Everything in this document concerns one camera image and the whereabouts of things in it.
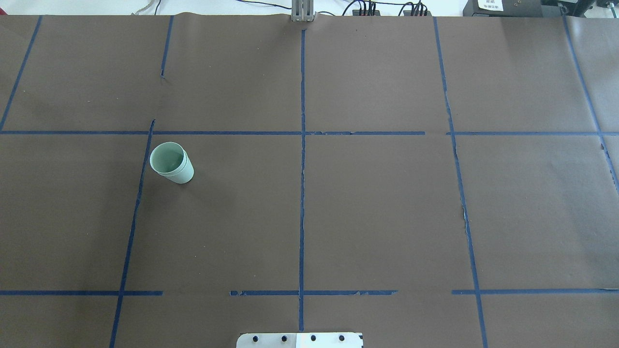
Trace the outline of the vertical blue tape strip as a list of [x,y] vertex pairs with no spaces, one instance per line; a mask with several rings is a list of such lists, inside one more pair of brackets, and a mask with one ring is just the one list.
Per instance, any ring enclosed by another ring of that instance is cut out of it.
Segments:
[[306,48],[307,30],[301,31],[300,46],[300,244],[298,262],[298,331],[305,330],[304,301],[305,301],[305,167],[307,148],[307,113],[306,113]]

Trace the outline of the outer mint green cup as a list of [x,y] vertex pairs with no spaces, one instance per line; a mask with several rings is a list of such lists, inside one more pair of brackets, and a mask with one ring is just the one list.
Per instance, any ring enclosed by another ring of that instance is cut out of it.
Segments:
[[194,168],[192,166],[192,163],[189,159],[189,163],[187,165],[186,168],[184,168],[183,171],[181,171],[179,174],[173,175],[173,176],[163,176],[164,178],[176,183],[176,184],[186,184],[189,181],[192,180],[194,176]]

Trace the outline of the mint green cup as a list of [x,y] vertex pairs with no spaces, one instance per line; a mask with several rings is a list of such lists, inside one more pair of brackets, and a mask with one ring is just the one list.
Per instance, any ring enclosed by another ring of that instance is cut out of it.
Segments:
[[163,176],[179,174],[189,163],[186,150],[175,142],[166,142],[154,148],[149,157],[153,170]]
[[164,178],[176,183],[176,184],[186,184],[189,181],[192,180],[194,176],[194,168],[192,166],[192,163],[189,159],[189,163],[187,165],[186,168],[184,168],[183,171],[181,171],[179,174],[173,175],[173,176],[163,176]]

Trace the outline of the inner mint green cup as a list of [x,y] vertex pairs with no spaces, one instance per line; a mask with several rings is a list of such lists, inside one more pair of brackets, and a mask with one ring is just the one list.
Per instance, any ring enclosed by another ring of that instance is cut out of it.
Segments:
[[166,142],[154,148],[149,157],[153,170],[163,176],[179,174],[189,163],[186,150],[175,142]]

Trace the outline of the brown paper table cover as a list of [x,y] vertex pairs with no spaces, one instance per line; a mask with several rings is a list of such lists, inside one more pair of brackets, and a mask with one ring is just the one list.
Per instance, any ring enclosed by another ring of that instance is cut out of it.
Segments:
[[1,346],[300,333],[303,29],[303,333],[616,348],[616,19],[190,13],[1,17]]

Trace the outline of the white metal mounting plate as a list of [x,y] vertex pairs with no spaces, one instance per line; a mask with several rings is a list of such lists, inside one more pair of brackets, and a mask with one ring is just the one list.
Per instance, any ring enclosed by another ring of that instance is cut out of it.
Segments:
[[361,333],[246,333],[239,336],[237,348],[363,348]]

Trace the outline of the black power strip left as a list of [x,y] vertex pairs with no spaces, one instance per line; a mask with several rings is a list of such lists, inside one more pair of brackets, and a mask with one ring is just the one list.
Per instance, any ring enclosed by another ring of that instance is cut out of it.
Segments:
[[381,16],[381,13],[377,9],[353,9],[352,15],[355,17],[377,17]]

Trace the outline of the black power strip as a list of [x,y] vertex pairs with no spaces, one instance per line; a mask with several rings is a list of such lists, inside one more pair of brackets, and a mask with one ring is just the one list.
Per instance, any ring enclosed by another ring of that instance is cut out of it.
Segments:
[[353,9],[352,15],[355,17],[377,17],[381,16],[381,13],[377,9]]
[[413,10],[403,10],[401,16],[404,17],[431,17],[432,13],[427,8],[422,9],[413,9]]

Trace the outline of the black power strip right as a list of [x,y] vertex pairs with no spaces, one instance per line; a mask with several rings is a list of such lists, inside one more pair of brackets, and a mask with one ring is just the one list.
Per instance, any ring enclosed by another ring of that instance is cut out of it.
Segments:
[[403,10],[401,16],[404,17],[431,17],[432,13],[427,8],[422,9],[413,9],[413,10]]

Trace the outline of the black box with label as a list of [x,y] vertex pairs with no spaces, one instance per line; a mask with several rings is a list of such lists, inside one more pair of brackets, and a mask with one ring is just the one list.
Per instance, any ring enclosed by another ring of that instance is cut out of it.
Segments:
[[541,0],[468,0],[464,17],[543,17]]

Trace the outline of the horizontal blue tape strip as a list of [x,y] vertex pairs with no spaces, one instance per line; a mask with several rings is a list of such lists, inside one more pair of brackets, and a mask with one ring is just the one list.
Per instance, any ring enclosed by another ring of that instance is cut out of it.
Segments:
[[[2,135],[87,135],[87,136],[129,136],[147,135],[141,130],[3,130]],[[424,131],[181,131],[159,130],[154,135],[179,136],[424,136]]]

